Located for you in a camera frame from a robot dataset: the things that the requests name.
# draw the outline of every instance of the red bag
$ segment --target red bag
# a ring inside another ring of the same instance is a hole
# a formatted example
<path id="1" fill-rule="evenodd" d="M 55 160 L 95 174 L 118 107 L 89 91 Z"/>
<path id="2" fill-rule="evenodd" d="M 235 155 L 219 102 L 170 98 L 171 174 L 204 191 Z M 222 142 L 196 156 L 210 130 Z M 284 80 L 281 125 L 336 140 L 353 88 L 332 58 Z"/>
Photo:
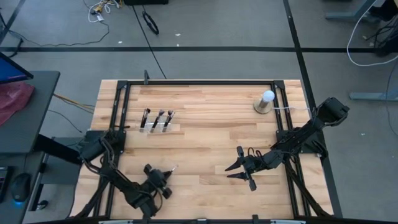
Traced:
<path id="1" fill-rule="evenodd" d="M 34 87 L 25 82 L 0 84 L 0 126 L 25 107 Z"/>

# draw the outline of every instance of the wooden tabletop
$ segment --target wooden tabletop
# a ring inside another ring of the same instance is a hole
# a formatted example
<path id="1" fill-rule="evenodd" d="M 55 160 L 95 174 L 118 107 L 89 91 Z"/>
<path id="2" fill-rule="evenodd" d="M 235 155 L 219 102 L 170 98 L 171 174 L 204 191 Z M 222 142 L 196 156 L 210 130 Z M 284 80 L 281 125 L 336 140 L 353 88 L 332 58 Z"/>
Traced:
<path id="1" fill-rule="evenodd" d="M 116 83 L 117 80 L 102 81 L 92 129 L 109 127 Z M 300 80 L 285 80 L 285 85 L 289 105 L 305 108 Z M 169 179 L 173 194 L 163 200 L 155 219 L 249 219 L 253 214 L 266 219 L 293 217 L 283 165 L 256 173 L 254 192 L 247 182 L 226 177 L 241 169 L 224 171 L 236 161 L 236 146 L 242 146 L 245 153 L 248 147 L 266 153 L 276 142 L 275 112 L 261 115 L 253 110 L 253 101 L 267 88 L 264 85 L 132 86 L 126 117 L 126 125 L 131 128 L 127 129 L 120 171 L 131 181 L 142 183 L 146 179 L 142 171 L 146 164 L 163 171 L 178 165 Z M 160 109 L 174 110 L 171 130 L 140 133 L 137 127 L 144 108 L 150 108 L 153 116 Z M 291 116 L 294 126 L 302 126 L 309 119 L 307 110 L 292 109 Z M 319 158 L 314 154 L 302 154 L 300 158 L 308 190 L 327 212 L 333 213 Z M 84 207 L 97 184 L 98 176 L 83 167 L 71 215 Z M 301 197 L 297 200 L 303 214 Z M 128 205 L 116 189 L 111 218 L 141 219 L 142 213 Z"/>

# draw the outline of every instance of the keyboard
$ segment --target keyboard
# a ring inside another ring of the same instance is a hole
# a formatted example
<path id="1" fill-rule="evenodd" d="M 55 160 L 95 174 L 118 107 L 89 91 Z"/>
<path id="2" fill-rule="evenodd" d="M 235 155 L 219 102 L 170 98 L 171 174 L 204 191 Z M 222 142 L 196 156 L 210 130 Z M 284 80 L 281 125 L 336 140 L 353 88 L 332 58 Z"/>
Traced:
<path id="1" fill-rule="evenodd" d="M 0 203 L 6 195 L 6 190 L 11 178 L 11 167 L 0 167 Z"/>

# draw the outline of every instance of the blue screen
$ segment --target blue screen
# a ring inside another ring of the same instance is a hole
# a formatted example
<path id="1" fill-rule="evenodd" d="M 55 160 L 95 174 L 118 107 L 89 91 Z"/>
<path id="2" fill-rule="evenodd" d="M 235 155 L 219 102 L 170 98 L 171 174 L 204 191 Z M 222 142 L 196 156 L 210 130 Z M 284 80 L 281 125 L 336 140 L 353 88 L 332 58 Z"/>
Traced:
<path id="1" fill-rule="evenodd" d="M 21 78 L 26 78 L 26 75 L 4 59 L 0 58 L 0 82 L 12 82 L 13 80 L 20 80 Z"/>

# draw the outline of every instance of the white cable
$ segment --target white cable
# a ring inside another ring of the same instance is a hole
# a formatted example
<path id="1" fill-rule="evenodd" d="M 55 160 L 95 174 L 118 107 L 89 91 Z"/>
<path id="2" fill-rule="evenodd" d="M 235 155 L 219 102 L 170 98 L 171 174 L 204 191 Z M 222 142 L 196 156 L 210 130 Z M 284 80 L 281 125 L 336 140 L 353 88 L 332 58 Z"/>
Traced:
<path id="1" fill-rule="evenodd" d="M 274 109 L 274 110 L 283 110 L 283 109 L 308 110 L 311 113 L 310 108 L 297 108 L 297 107 L 294 107 L 294 106 L 287 106 L 287 107 L 284 107 L 284 108 L 272 108 L 272 109 Z"/>
<path id="2" fill-rule="evenodd" d="M 351 40 L 353 39 L 353 36 L 354 36 L 355 30 L 356 30 L 356 27 L 358 26 L 359 22 L 361 22 L 362 18 L 366 15 L 366 13 L 370 10 L 370 8 L 373 7 L 373 5 L 374 5 L 376 2 L 377 2 L 377 0 L 374 1 L 374 3 L 371 5 L 371 7 L 369 7 L 369 9 L 366 10 L 366 12 L 359 18 L 358 22 L 356 22 L 356 24 L 355 24 L 355 26 L 354 26 L 354 29 L 353 29 L 353 32 L 351 33 L 351 37 L 349 38 L 349 41 L 348 41 L 348 44 L 347 44 L 347 55 L 348 55 L 348 58 L 349 58 L 349 60 L 350 60 L 351 62 L 353 62 L 353 63 L 354 63 L 355 65 L 357 65 L 357 66 L 367 67 L 367 66 L 373 66 L 373 65 L 384 65 L 384 64 L 390 63 L 390 62 L 392 62 L 392 61 L 394 61 L 395 59 L 398 58 L 398 55 L 397 55 L 397 56 L 394 57 L 393 59 L 390 59 L 390 60 L 388 60 L 388 61 L 386 61 L 386 62 L 379 62 L 379 63 L 372 63 L 372 64 L 363 65 L 363 64 L 359 64 L 359 63 L 354 62 L 354 60 L 351 58 L 351 55 L 349 54 L 349 50 L 348 50 L 348 49 L 349 49 L 349 44 L 351 43 Z"/>
<path id="3" fill-rule="evenodd" d="M 91 7 L 89 8 L 89 10 L 88 10 L 88 22 L 94 23 L 94 22 L 99 22 L 99 21 L 100 21 L 99 19 L 97 19 L 97 20 L 95 20 L 95 21 L 92 21 L 92 20 L 90 19 L 90 16 L 91 16 L 91 10 L 94 8 L 94 6 L 97 6 L 97 5 L 99 5 L 99 4 L 102 4 L 103 1 L 104 1 L 104 0 L 101 0 L 99 3 L 93 5 L 93 6 L 91 6 Z M 114 6 L 115 4 L 113 4 L 113 3 L 111 3 L 111 2 L 105 3 L 105 5 L 104 5 L 105 12 L 109 14 L 109 13 L 111 13 L 111 8 L 110 8 L 108 5 Z"/>

